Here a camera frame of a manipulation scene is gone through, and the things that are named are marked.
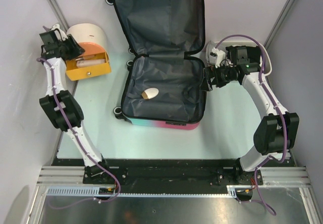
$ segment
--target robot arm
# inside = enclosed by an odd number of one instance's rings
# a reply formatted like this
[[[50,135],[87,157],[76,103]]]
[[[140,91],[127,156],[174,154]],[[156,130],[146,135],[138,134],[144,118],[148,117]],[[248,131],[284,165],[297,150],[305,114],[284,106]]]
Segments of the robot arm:
[[[40,37],[44,43],[41,61],[47,73],[46,96],[39,103],[55,128],[66,132],[79,149],[88,170],[88,175],[97,174],[96,164],[102,164],[102,156],[93,145],[85,131],[84,115],[80,105],[70,94],[66,87],[65,60],[70,60],[84,53],[71,35],[66,35],[59,25],[54,25],[48,32],[41,33]]]
[[[270,89],[264,74],[259,75],[260,62],[252,61],[248,57],[248,49],[251,50],[251,47],[227,47],[230,58],[228,57],[226,60],[229,63],[222,65],[217,60],[214,65],[205,68],[204,82],[201,86],[202,90],[210,91],[213,85],[223,87],[231,81],[239,81],[255,103],[262,120],[253,136],[254,146],[239,159],[239,167],[244,172],[254,171],[269,156],[275,157],[275,155],[283,152],[284,132],[278,111],[282,113],[286,124],[287,149],[294,146],[299,124],[297,114],[289,113],[280,104]],[[252,48],[252,50],[256,49],[259,50],[258,55],[260,58],[260,49],[257,47]]]

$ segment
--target black suitcase lining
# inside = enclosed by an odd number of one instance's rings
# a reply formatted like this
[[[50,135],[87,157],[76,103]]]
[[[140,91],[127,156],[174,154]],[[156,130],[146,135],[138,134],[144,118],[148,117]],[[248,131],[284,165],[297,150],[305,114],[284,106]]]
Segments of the black suitcase lining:
[[[122,104],[122,112],[130,117],[196,122],[203,115],[203,64],[181,60],[163,62],[148,57],[135,61]],[[150,100],[141,93],[157,88],[159,94]]]

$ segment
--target orange box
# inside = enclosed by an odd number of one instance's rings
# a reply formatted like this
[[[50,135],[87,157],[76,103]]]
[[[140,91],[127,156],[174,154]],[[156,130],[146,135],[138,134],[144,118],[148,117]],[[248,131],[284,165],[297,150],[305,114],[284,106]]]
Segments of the orange box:
[[[71,34],[76,42],[85,50],[79,58],[83,60],[105,59],[104,64],[78,68],[76,59],[66,61],[66,75],[70,80],[91,78],[111,73],[109,56],[106,52],[107,38],[104,31],[93,24],[78,24],[72,26],[67,34]]]

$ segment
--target suitcase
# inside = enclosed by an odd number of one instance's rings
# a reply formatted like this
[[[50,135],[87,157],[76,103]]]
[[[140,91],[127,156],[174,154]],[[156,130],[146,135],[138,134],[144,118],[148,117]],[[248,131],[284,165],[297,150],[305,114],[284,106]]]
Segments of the suitcase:
[[[114,5],[129,52],[129,76],[114,109],[134,125],[195,129],[203,117],[205,68],[193,57],[205,44],[204,0],[105,0]],[[157,88],[153,99],[141,93]]]

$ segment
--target white floor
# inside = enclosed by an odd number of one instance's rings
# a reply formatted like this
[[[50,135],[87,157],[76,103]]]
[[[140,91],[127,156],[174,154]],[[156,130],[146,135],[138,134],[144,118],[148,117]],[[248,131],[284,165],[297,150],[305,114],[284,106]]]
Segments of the white floor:
[[[238,82],[207,94],[204,118],[192,131],[135,126],[117,120],[128,71],[128,53],[110,54],[112,72],[78,83],[75,99],[85,115],[85,128],[104,158],[223,159],[243,156],[253,146],[260,116]],[[63,135],[58,158],[81,158],[73,141]]]

